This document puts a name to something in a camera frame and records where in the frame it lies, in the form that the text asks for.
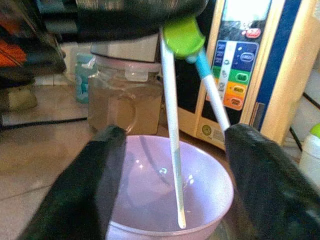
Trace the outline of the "white bottle with green cap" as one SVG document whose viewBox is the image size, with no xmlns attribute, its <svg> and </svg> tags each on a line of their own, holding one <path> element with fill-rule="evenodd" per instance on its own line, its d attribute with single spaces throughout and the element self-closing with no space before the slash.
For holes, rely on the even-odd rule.
<svg viewBox="0 0 320 240">
<path fill-rule="evenodd" d="M 320 189 L 320 123 L 304 139 L 299 168 Z"/>
</svg>

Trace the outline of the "glass jar with brown powder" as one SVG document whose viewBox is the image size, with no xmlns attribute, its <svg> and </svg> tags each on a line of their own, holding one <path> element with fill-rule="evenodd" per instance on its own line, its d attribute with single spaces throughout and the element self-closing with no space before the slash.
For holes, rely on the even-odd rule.
<svg viewBox="0 0 320 240">
<path fill-rule="evenodd" d="M 98 57 L 88 78 L 88 123 L 102 130 L 117 125 L 129 135 L 158 131 L 163 85 L 160 63 Z"/>
</svg>

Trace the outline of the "white training chopsticks green hinge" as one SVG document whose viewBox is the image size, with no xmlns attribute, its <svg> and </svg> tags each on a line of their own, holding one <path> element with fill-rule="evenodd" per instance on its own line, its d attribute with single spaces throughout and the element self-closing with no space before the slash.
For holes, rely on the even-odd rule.
<svg viewBox="0 0 320 240">
<path fill-rule="evenodd" d="M 181 172 L 178 97 L 175 71 L 176 58 L 184 59 L 188 63 L 195 64 L 197 73 L 210 97 L 212 110 L 222 131 L 226 131 L 231 124 L 207 60 L 204 48 L 206 38 L 201 33 L 196 18 L 190 16 L 168 21 L 160 30 L 160 38 L 161 65 L 177 206 L 177 222 L 181 229 L 185 229 L 187 224 Z"/>
</svg>

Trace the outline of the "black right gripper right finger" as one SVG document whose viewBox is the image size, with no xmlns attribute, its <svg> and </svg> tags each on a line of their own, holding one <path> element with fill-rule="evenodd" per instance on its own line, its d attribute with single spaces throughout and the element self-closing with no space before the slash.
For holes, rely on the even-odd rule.
<svg viewBox="0 0 320 240">
<path fill-rule="evenodd" d="M 225 132 L 236 188 L 258 240 L 320 240 L 320 189 L 274 141 L 243 123 Z"/>
</svg>

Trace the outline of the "white grey box container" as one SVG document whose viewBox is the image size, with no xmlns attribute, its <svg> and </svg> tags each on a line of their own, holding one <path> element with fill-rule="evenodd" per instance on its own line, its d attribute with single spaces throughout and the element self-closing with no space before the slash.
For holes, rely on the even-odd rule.
<svg viewBox="0 0 320 240">
<path fill-rule="evenodd" d="M 122 60 L 153 63 L 157 59 L 159 34 L 134 40 L 92 43 L 90 52 L 95 55 Z"/>
</svg>

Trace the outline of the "small blue bottle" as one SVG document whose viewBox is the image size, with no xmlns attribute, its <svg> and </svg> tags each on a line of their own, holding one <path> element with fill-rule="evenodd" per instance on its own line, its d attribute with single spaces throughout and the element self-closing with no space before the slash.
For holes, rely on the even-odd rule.
<svg viewBox="0 0 320 240">
<path fill-rule="evenodd" d="M 75 97 L 81 104 L 89 102 L 89 76 L 96 73 L 96 57 L 92 54 L 78 53 L 75 64 Z"/>
</svg>

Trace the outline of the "beige water ionizer appliance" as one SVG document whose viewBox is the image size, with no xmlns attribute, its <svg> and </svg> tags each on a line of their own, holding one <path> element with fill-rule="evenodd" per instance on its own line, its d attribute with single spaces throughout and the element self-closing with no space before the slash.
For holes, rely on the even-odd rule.
<svg viewBox="0 0 320 240">
<path fill-rule="evenodd" d="M 208 0 L 197 22 L 230 124 L 282 144 L 320 51 L 320 0 Z"/>
</svg>

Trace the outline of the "purple plastic bowl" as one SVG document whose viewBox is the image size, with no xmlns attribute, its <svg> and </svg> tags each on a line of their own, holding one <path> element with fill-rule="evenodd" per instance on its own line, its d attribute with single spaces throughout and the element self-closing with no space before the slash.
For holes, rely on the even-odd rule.
<svg viewBox="0 0 320 240">
<path fill-rule="evenodd" d="M 210 154 L 180 143 L 186 227 L 178 225 L 170 140 L 130 135 L 105 240 L 206 240 L 229 211 L 234 187 Z"/>
</svg>

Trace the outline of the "dark round steel vessel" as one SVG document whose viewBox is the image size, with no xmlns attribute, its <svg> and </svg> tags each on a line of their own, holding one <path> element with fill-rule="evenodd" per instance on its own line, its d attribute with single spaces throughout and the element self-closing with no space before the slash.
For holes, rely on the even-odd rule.
<svg viewBox="0 0 320 240">
<path fill-rule="evenodd" d="M 209 0 L 75 0 L 82 42 L 153 35 L 166 22 L 199 15 Z"/>
</svg>

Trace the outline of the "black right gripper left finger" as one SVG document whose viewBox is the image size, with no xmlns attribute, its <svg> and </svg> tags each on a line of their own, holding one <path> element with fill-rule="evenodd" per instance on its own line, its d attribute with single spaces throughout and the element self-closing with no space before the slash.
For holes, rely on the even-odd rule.
<svg viewBox="0 0 320 240">
<path fill-rule="evenodd" d="M 19 240 L 106 240 L 119 192 L 126 131 L 99 131 L 57 177 Z"/>
</svg>

